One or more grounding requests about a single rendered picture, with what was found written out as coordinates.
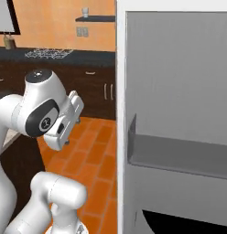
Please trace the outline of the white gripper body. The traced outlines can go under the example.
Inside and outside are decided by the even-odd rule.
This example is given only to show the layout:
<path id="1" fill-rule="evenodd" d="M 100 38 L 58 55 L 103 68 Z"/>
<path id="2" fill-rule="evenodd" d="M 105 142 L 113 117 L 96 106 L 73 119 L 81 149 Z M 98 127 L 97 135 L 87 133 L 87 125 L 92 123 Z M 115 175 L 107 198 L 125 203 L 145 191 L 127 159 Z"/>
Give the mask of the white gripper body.
<path id="1" fill-rule="evenodd" d="M 60 151 L 68 140 L 71 130 L 80 118 L 84 103 L 78 93 L 73 90 L 68 97 L 68 109 L 57 119 L 57 150 Z"/>

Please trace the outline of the dark brown cupboard run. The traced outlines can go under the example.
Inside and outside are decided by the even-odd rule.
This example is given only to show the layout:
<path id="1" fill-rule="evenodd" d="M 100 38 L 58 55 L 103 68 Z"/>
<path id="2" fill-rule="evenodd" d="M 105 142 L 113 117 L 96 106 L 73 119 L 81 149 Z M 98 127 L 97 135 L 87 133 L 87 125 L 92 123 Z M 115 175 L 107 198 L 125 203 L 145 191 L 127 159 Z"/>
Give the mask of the dark brown cupboard run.
<path id="1" fill-rule="evenodd" d="M 0 61 L 0 91 L 23 95 L 25 76 L 33 69 L 50 69 L 57 74 L 67 93 L 77 91 L 84 102 L 82 117 L 115 119 L 114 67 Z"/>

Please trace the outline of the dark brown counter cabinet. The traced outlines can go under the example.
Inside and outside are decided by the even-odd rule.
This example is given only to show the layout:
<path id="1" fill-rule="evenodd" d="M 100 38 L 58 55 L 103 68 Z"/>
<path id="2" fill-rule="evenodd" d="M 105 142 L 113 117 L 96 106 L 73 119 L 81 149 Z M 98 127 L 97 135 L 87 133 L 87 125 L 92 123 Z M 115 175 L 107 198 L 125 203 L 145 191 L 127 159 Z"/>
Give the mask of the dark brown counter cabinet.
<path id="1" fill-rule="evenodd" d="M 30 181 L 33 176 L 45 170 L 36 138 L 30 138 L 9 130 L 6 134 L 0 156 L 6 175 L 15 186 L 17 193 L 14 218 L 30 199 Z"/>

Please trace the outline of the brown bottle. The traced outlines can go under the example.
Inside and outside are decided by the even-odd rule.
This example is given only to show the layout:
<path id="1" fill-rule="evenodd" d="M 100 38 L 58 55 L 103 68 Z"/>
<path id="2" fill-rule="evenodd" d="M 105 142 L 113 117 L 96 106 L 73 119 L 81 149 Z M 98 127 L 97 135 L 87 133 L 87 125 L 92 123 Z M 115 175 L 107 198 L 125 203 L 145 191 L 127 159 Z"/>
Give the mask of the brown bottle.
<path id="1" fill-rule="evenodd" d="M 16 42 L 11 35 L 4 34 L 4 43 L 6 49 L 16 49 Z"/>

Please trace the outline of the grey door shelf bin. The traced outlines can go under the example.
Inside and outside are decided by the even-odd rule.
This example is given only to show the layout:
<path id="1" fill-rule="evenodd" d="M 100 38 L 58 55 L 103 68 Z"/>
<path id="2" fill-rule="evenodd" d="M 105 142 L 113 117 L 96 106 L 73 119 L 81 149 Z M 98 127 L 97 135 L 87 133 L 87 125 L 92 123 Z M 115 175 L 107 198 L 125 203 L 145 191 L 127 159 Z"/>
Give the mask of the grey door shelf bin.
<path id="1" fill-rule="evenodd" d="M 227 179 L 227 145 L 138 134 L 136 116 L 128 129 L 127 150 L 132 165 Z"/>

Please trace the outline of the black framed window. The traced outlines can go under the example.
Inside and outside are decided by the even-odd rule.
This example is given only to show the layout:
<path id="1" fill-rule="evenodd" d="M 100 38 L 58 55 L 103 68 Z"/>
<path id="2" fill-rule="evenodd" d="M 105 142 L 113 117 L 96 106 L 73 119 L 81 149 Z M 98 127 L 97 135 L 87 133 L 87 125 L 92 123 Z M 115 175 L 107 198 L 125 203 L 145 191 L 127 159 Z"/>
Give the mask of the black framed window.
<path id="1" fill-rule="evenodd" d="M 20 34 L 13 0 L 0 0 L 0 34 L 4 33 Z"/>

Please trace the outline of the grey wall socket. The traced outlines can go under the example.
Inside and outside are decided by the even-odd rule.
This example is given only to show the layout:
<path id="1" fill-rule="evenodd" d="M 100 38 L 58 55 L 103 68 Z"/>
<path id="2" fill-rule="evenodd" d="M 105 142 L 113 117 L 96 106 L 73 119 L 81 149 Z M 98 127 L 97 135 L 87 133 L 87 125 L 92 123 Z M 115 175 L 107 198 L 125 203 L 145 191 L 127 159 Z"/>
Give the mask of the grey wall socket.
<path id="1" fill-rule="evenodd" d="M 88 37 L 89 30 L 87 27 L 76 27 L 76 33 L 78 37 Z"/>

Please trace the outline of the dark wall shelf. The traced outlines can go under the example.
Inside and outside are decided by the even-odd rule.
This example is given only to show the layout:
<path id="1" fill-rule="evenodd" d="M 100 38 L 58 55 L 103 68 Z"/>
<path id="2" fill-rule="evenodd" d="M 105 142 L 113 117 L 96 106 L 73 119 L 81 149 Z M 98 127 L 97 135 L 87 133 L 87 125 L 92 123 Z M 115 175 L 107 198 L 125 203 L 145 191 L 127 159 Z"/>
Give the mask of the dark wall shelf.
<path id="1" fill-rule="evenodd" d="M 76 22 L 115 22 L 115 16 L 80 16 L 75 19 Z"/>

